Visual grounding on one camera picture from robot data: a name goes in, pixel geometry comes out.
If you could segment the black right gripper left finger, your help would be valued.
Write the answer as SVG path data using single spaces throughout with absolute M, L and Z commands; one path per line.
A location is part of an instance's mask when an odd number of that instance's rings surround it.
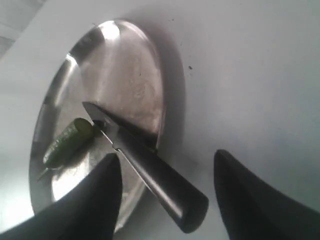
M 67 195 L 0 235 L 2 240 L 111 240 L 122 200 L 116 154 L 107 154 Z

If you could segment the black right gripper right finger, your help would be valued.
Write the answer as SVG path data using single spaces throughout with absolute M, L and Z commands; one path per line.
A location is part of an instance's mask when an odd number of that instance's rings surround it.
M 319 212 L 261 180 L 224 149 L 214 154 L 214 189 L 231 240 L 318 240 Z

